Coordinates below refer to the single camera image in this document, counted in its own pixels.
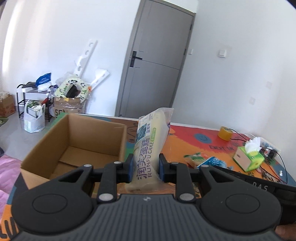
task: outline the hand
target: hand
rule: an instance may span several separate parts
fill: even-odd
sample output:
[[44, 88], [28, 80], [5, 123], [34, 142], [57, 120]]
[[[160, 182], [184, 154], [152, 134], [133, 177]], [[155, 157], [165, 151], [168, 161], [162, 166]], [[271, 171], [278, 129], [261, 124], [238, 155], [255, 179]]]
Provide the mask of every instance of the hand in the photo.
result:
[[296, 223], [277, 226], [275, 232], [284, 240], [296, 240]]

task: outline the door handle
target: door handle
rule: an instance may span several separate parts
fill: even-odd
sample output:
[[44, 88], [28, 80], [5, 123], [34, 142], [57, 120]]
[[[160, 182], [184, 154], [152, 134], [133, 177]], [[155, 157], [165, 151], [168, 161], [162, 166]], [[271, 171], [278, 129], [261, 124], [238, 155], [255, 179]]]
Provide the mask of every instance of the door handle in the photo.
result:
[[132, 55], [132, 57], [131, 57], [131, 64], [130, 64], [130, 67], [133, 67], [134, 66], [134, 64], [135, 64], [135, 59], [140, 59], [140, 60], [142, 60], [143, 58], [140, 58], [140, 57], [138, 57], [138, 56], [136, 56], [137, 55], [137, 52], [136, 51], [133, 51], [133, 55]]

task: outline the pink fabric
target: pink fabric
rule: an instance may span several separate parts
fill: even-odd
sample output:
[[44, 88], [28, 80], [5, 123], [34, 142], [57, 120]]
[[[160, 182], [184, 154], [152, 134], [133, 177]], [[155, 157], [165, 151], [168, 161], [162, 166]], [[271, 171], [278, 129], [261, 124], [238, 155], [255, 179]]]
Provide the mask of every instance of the pink fabric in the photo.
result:
[[21, 161], [7, 155], [0, 157], [0, 218], [14, 183], [20, 174]]

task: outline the table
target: table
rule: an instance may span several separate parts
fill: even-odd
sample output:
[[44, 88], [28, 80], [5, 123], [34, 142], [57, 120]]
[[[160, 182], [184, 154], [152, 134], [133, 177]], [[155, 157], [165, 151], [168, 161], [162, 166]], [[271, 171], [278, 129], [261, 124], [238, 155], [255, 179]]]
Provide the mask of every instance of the table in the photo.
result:
[[[135, 145], [135, 138], [137, 132], [138, 121], [136, 119], [129, 118], [117, 118], [117, 117], [107, 117], [107, 116], [97, 116], [88, 115], [93, 118], [111, 121], [116, 123], [122, 123], [127, 126], [127, 140], [126, 140], [126, 157], [128, 154], [133, 153], [133, 148]], [[218, 130], [209, 129], [198, 126], [182, 125], [177, 123], [171, 123], [170, 131], [166, 140], [166, 143], [162, 149], [162, 153], [165, 155], [168, 162], [182, 162], [189, 165], [192, 161], [202, 162], [203, 160], [215, 156], [220, 160], [226, 162], [227, 167], [233, 169], [237, 172], [244, 171], [235, 163], [232, 159], [238, 146], [242, 146], [243, 142], [240, 140], [231, 140], [229, 142], [220, 139], [218, 136]], [[233, 138], [240, 139], [241, 137], [234, 134]], [[280, 170], [283, 171], [282, 178], [285, 180], [286, 173], [284, 168], [275, 160], [270, 163], [262, 164], [263, 168], [269, 173], [274, 175], [279, 173]], [[250, 176], [255, 176], [262, 178], [262, 175], [256, 170], [245, 173]], [[288, 175], [288, 184], [296, 186], [294, 179]], [[28, 188], [26, 187], [22, 175], [20, 174], [15, 186], [10, 194], [10, 197], [5, 206], [1, 225], [0, 225], [0, 240], [10, 240], [13, 234], [18, 232], [18, 229], [14, 223], [11, 216], [11, 203], [13, 198], [17, 197]], [[118, 184], [119, 193], [129, 193], [125, 190], [124, 184]], [[147, 194], [174, 194], [175, 186], [174, 184], [167, 184], [165, 188], [157, 190], [154, 192], [149, 192]]]

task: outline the cardboard box on floor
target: cardboard box on floor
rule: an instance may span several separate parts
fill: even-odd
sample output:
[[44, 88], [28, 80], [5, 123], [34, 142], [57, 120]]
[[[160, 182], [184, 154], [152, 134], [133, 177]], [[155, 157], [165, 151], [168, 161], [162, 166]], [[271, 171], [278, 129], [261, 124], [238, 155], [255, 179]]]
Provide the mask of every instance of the cardboard box on floor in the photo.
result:
[[0, 116], [6, 118], [13, 113], [15, 113], [15, 99], [13, 95], [8, 95], [0, 101]]
[[60, 98], [54, 97], [54, 114], [55, 117], [61, 113], [84, 114], [84, 105], [80, 103], [79, 98]]
[[103, 168], [124, 162], [126, 125], [78, 114], [61, 118], [37, 143], [21, 165], [29, 189], [84, 164]]

